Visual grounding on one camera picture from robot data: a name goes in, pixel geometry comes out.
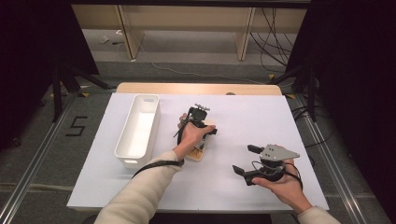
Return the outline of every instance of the desk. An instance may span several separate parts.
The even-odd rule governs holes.
[[[195,103],[211,107],[207,117],[213,119],[219,129],[218,134],[209,139],[203,159],[186,161],[183,171],[175,175],[159,204],[159,212],[260,214],[291,211],[270,190],[248,187],[241,176],[233,173],[233,164],[252,170],[250,163],[259,159],[257,154],[248,152],[247,145],[270,143],[301,154],[295,163],[305,182],[305,194],[313,204],[329,209],[286,99],[279,95],[276,86],[162,83],[123,83],[112,95],[68,207],[102,208],[135,172],[124,168],[114,155],[134,98],[133,93],[122,92],[160,95],[161,121],[153,157],[176,145],[172,136],[177,131],[178,117]],[[245,95],[223,95],[227,92]]]

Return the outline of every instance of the rectangular tray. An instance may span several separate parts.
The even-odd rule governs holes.
[[[125,167],[138,169],[150,160],[160,115],[158,95],[138,94],[134,97],[114,151]]]

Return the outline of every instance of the black wrist strap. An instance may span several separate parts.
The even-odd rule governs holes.
[[[137,174],[139,174],[142,171],[145,171],[149,168],[154,168],[154,167],[159,167],[159,166],[165,166],[165,165],[175,165],[175,166],[183,166],[184,164],[184,160],[183,161],[156,161],[154,163],[150,163],[147,164],[145,166],[143,166],[142,168],[140,168],[135,174],[134,176],[132,176],[132,178],[134,178]]]

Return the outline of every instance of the person's right hand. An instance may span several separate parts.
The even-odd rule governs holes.
[[[293,160],[284,160],[284,162],[294,164]],[[297,171],[292,165],[286,165],[286,171],[297,175]],[[289,205],[297,214],[312,207],[312,204],[306,199],[298,180],[289,175],[283,175],[276,182],[260,177],[253,178],[252,182],[271,190],[282,203]]]

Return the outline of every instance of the person's right arm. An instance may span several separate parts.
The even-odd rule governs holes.
[[[293,160],[285,160],[285,163],[294,164]],[[297,171],[292,165],[287,164],[286,171],[297,175]],[[300,183],[289,175],[283,175],[283,177],[276,182],[271,182],[267,179],[259,177],[253,178],[252,182],[256,185],[271,190],[282,203],[290,206],[298,215],[298,220],[301,224],[340,223],[323,208],[319,206],[312,206],[312,204],[305,197]]]

